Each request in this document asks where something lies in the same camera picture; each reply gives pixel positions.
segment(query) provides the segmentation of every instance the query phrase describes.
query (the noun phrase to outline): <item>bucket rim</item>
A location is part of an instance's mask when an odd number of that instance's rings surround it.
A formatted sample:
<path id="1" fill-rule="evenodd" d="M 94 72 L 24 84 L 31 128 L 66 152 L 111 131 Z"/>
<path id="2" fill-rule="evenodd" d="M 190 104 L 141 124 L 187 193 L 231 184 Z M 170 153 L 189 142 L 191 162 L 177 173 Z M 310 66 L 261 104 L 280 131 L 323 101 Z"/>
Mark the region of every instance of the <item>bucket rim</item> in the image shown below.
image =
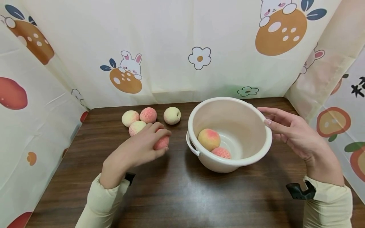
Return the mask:
<path id="1" fill-rule="evenodd" d="M 257 108 L 255 108 L 252 104 L 247 103 L 245 101 L 242 101 L 240 99 L 233 98 L 233 97 L 214 97 L 214 98 L 210 98 L 210 99 L 207 99 L 207 100 L 202 101 L 201 103 L 199 103 L 193 109 L 193 111 L 190 113 L 189 120 L 188 120 L 188 132 L 189 132 L 189 135 L 190 135 L 191 142 L 195 146 L 196 150 L 199 151 L 201 154 L 203 154 L 204 156 L 207 156 L 207 157 L 211 158 L 212 160 L 214 160 L 216 162 L 219 162 L 221 164 L 225 164 L 225 165 L 229 165 L 229 166 L 247 166 L 247 165 L 256 163 L 257 161 L 262 159 L 267 154 L 267 152 L 269 151 L 269 149 L 271 147 L 272 132 L 271 132 L 271 129 L 269 127 L 267 127 L 266 125 L 264 125 L 265 132 L 266 132 L 266 139 L 265 139 L 265 142 L 264 142 L 262 148 L 256 154 L 254 154 L 253 156 L 248 157 L 248 158 L 237 159 L 237 160 L 236 159 L 221 158 L 221 157 L 211 153 L 207 149 L 205 149 L 199 143 L 199 141 L 198 141 L 198 139 L 195 136 L 194 131 L 193 131 L 193 120 L 194 120 L 195 114 L 197 113 L 197 111 L 202 106 L 206 105 L 207 103 L 210 103 L 210 102 L 213 102 L 213 101 L 220 101 L 220 100 L 228 100 L 228 101 L 237 102 L 241 105 L 244 105 L 244 106 L 250 108 L 252 111 L 254 111 L 255 114 L 257 114 L 262 121 L 264 121 L 266 119 L 265 116 Z"/>

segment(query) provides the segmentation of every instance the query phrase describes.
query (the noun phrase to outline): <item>fingernail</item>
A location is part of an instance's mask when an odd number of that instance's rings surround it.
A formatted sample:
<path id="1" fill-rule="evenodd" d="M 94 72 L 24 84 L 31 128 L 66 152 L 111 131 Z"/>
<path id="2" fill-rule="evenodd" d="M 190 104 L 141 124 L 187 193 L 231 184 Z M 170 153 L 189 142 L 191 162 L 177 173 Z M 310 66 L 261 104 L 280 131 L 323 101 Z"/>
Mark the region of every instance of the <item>fingernail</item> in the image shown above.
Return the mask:
<path id="1" fill-rule="evenodd" d="M 271 124 L 271 120 L 269 120 L 269 119 L 265 119 L 265 120 L 264 120 L 264 124 L 266 124 L 266 125 L 270 125 L 270 124 Z"/>

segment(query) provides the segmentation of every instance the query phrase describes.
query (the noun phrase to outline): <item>black wrist strap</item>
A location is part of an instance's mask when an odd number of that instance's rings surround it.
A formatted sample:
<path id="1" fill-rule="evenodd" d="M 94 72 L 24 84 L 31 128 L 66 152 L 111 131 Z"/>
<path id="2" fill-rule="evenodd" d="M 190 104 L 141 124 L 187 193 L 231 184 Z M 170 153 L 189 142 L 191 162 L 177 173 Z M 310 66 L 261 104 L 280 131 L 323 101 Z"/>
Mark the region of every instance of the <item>black wrist strap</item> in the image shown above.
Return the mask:
<path id="1" fill-rule="evenodd" d="M 133 181 L 133 179 L 134 179 L 135 176 L 136 176 L 135 173 L 129 173 L 129 172 L 126 173 L 126 177 L 124 177 L 124 179 L 126 179 L 127 181 L 129 181 L 129 186 L 132 185 L 132 181 Z"/>
<path id="2" fill-rule="evenodd" d="M 286 185 L 290 195 L 292 195 L 295 200 L 312 200 L 316 194 L 316 188 L 309 182 L 305 181 L 308 190 L 302 191 L 300 188 L 300 184 L 298 183 L 290 183 Z"/>

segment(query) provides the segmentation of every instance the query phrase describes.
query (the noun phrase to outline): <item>hand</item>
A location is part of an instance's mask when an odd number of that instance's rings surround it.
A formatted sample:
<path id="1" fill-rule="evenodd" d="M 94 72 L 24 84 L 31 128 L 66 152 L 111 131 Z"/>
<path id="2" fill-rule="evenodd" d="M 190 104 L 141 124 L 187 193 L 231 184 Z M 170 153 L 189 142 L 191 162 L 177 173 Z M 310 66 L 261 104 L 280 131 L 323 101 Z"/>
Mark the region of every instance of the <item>hand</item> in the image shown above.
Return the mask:
<path id="1" fill-rule="evenodd" d="M 273 139 L 287 144 L 307 166 L 308 177 L 343 186 L 341 166 L 326 141 L 300 116 L 277 108 L 257 108 L 268 114 L 264 123 L 273 130 Z"/>
<path id="2" fill-rule="evenodd" d="M 118 186 L 128 169 L 153 161 L 165 154 L 168 148 L 154 150 L 154 144 L 162 137 L 171 135 L 164 125 L 147 124 L 135 136 L 122 143 L 104 161 L 100 184 L 105 189 Z"/>

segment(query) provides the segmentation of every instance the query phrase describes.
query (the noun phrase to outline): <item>brown table surface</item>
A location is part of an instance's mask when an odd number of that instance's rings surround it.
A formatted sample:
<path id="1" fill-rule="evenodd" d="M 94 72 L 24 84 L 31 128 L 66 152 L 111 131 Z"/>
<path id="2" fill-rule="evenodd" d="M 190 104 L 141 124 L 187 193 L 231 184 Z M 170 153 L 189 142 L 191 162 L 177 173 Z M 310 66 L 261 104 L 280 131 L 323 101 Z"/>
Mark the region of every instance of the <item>brown table surface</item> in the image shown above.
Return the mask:
<path id="1" fill-rule="evenodd" d="M 284 98 L 246 101 L 296 114 Z M 137 175 L 112 227 L 301 227 L 303 201 L 293 200 L 285 188 L 291 182 L 302 183 L 306 169 L 300 158 L 285 144 L 273 142 L 268 154 L 253 165 L 228 174 L 208 170 L 185 141 L 189 114 L 197 104 L 91 110 L 26 227 L 75 227 L 103 161 L 129 138 L 122 114 L 153 107 L 163 123 L 163 113 L 170 106 L 182 112 L 179 124 L 166 126 L 173 133 L 170 150 L 164 157 L 131 170 Z M 363 228 L 365 206 L 354 191 L 353 196 L 353 227 Z"/>

